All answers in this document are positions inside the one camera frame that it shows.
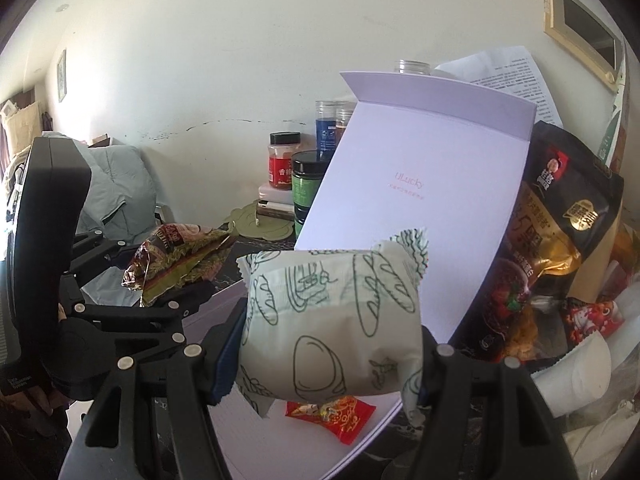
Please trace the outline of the brown green snack bag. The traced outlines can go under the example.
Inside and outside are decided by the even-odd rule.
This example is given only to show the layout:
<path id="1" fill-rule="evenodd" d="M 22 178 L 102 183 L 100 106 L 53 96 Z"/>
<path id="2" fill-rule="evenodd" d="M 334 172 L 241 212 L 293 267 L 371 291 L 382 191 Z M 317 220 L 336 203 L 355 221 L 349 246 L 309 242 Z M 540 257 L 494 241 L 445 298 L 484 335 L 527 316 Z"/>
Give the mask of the brown green snack bag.
<path id="1" fill-rule="evenodd" d="M 162 224 L 134 252 L 122 274 L 122 287 L 141 292 L 142 306 L 151 307 L 166 292 L 213 281 L 238 237 L 236 229 Z"/>

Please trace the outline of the red gold candy packet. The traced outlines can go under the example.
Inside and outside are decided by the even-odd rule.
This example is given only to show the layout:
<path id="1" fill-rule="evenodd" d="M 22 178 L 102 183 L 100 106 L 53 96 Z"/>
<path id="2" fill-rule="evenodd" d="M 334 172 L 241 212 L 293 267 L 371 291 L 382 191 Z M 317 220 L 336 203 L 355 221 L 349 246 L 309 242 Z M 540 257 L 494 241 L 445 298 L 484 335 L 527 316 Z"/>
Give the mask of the red gold candy packet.
<path id="1" fill-rule="evenodd" d="M 342 396 L 325 404 L 288 402 L 285 416 L 329 430 L 344 445 L 352 445 L 376 407 L 356 396 Z"/>

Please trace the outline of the grey puffer jacket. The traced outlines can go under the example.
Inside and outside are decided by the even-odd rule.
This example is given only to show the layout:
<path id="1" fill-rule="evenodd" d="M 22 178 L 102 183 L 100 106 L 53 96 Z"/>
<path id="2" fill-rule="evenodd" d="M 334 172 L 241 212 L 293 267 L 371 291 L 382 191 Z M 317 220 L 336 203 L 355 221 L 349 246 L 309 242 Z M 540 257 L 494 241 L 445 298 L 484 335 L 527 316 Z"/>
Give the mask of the grey puffer jacket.
<path id="1" fill-rule="evenodd" d="M 91 169 L 76 233 L 101 231 L 110 240 L 140 244 L 155 228 L 156 187 L 140 152 L 130 145 L 89 148 L 74 140 Z"/>

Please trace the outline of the white rolled tube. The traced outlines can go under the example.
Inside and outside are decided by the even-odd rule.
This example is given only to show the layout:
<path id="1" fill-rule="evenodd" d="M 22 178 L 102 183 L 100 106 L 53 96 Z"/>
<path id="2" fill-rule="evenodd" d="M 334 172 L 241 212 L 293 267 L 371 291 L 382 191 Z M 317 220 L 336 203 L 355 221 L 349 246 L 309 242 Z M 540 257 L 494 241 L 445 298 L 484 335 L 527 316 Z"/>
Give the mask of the white rolled tube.
<path id="1" fill-rule="evenodd" d="M 611 353 L 600 333 L 593 333 L 554 365 L 532 375 L 554 418 L 602 398 L 612 375 Z"/>

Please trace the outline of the green leaf coaster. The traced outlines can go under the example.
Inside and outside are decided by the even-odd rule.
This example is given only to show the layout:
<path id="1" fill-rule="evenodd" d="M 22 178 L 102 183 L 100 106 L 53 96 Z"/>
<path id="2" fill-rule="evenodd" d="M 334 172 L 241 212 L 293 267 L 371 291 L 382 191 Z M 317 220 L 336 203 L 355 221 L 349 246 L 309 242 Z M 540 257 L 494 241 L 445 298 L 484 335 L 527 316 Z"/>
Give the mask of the green leaf coaster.
<path id="1" fill-rule="evenodd" d="M 291 220 L 284 220 L 258 214 L 258 201 L 234 208 L 224 223 L 240 237 L 266 242 L 282 242 L 294 234 Z"/>

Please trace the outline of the brown paper bag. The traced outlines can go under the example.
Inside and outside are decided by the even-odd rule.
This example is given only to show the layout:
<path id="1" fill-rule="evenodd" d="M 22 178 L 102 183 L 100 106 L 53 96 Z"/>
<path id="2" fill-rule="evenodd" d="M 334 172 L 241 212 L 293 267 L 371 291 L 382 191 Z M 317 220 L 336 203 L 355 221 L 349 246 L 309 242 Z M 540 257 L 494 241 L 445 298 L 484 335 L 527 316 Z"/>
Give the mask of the brown paper bag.
<path id="1" fill-rule="evenodd" d="M 615 237 L 620 228 L 620 217 L 623 209 L 618 211 L 612 226 L 605 232 L 596 249 L 577 270 L 567 296 L 592 304 L 597 300 L 604 274 L 610 262 Z"/>

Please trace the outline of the green black jar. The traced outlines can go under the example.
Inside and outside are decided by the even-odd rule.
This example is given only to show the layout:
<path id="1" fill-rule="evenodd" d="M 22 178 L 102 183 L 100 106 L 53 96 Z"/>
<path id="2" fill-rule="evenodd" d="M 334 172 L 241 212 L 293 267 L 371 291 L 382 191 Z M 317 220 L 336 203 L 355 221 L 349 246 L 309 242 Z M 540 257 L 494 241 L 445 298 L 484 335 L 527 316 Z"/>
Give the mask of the green black jar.
<path id="1" fill-rule="evenodd" d="M 332 157 L 329 152 L 314 150 L 298 152 L 292 156 L 292 200 L 296 237 L 299 237 L 303 229 Z"/>

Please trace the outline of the red label jar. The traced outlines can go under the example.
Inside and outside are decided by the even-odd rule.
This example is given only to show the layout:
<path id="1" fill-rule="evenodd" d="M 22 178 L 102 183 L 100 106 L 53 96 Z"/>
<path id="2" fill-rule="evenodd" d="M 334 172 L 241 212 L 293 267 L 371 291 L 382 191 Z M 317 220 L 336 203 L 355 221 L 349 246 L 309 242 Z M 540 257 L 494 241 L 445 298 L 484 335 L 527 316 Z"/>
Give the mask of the red label jar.
<path id="1" fill-rule="evenodd" d="M 280 131 L 269 135 L 269 184 L 280 190 L 292 188 L 292 156 L 300 151 L 302 135 L 299 132 Z"/>

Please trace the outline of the black gold oatmeal bag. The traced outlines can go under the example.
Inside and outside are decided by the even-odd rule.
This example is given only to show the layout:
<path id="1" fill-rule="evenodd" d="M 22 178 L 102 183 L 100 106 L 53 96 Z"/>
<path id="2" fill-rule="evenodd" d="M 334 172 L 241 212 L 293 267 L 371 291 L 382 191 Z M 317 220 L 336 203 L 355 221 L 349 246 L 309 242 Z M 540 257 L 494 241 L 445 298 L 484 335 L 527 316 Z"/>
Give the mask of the black gold oatmeal bag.
<path id="1" fill-rule="evenodd" d="M 563 325 L 579 269 L 605 244 L 624 180 L 576 136 L 537 122 L 518 197 L 496 258 L 451 337 L 482 361 L 562 356 L 575 340 Z"/>

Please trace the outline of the blue label jar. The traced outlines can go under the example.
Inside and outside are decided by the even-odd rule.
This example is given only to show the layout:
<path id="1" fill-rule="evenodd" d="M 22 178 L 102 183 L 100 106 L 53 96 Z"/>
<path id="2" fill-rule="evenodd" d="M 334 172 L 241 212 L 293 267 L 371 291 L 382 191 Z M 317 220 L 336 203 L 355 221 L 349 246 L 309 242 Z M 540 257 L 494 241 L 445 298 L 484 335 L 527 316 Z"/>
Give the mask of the blue label jar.
<path id="1" fill-rule="evenodd" d="M 352 101 L 316 102 L 316 145 L 321 160 L 329 160 L 335 153 L 355 107 Z"/>

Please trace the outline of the lavender open gift box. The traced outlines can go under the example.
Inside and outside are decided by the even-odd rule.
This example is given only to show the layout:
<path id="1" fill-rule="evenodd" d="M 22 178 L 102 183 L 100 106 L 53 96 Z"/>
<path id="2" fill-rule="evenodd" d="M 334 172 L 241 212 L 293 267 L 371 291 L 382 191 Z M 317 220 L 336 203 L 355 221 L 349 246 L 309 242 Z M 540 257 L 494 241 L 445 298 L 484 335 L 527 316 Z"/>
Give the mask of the lavender open gift box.
<path id="1" fill-rule="evenodd" d="M 210 410 L 235 479 L 329 479 L 397 415 L 420 424 L 424 332 L 447 341 L 518 195 L 532 101 L 461 80 L 348 72 L 357 105 L 297 242 L 254 271 L 231 392 Z"/>

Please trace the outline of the printed paper sheet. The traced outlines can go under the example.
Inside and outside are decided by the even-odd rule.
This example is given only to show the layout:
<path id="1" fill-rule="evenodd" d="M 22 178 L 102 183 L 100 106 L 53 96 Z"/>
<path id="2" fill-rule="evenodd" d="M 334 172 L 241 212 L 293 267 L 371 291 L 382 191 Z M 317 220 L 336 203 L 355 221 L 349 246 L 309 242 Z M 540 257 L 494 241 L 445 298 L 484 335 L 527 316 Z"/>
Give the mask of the printed paper sheet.
<path id="1" fill-rule="evenodd" d="M 562 128 L 551 92 L 533 55 L 523 46 L 485 50 L 437 65 L 434 76 L 478 84 L 536 104 L 536 122 Z"/>

